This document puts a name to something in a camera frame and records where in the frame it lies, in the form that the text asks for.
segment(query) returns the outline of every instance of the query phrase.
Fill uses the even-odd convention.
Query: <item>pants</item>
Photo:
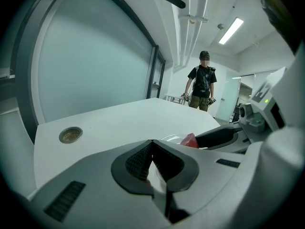
[[[191,98],[190,107],[196,109],[199,106],[200,110],[208,111],[208,101],[209,98],[207,97],[197,97],[193,95]]]

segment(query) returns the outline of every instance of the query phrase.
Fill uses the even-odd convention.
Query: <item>person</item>
[[[193,87],[193,95],[191,97],[191,102],[189,104],[192,108],[200,108],[200,110],[208,110],[208,101],[211,94],[211,98],[214,98],[214,83],[217,82],[215,76],[215,69],[209,67],[210,64],[210,54],[207,51],[202,51],[200,53],[200,65],[198,70],[193,68],[193,70],[188,75],[188,82],[185,88],[185,94],[188,93],[190,85],[193,79],[196,78],[196,82]]]

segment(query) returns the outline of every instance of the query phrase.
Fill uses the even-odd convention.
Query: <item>white table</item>
[[[166,96],[167,101],[171,101],[173,103],[182,104],[182,105],[185,104],[185,99],[182,98],[181,96],[178,96],[175,94],[164,94],[164,96]]]
[[[81,138],[72,144],[59,141],[62,130],[78,126]],[[195,135],[219,127],[201,110],[158,98],[103,108],[38,126],[34,148],[37,188],[80,159],[101,151],[172,134]]]

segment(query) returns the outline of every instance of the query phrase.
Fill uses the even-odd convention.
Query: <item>red object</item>
[[[199,145],[197,143],[194,133],[187,135],[186,138],[183,139],[180,144],[184,145],[184,146],[188,146],[188,147],[199,148]]]

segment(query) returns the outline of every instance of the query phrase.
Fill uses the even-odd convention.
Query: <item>backpack strap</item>
[[[195,77],[195,81],[196,81],[196,78],[197,78],[197,71],[199,70],[199,66],[196,67],[196,77]]]
[[[212,73],[215,73],[215,68],[213,68],[213,67],[209,67],[210,68],[210,72],[212,72]]]

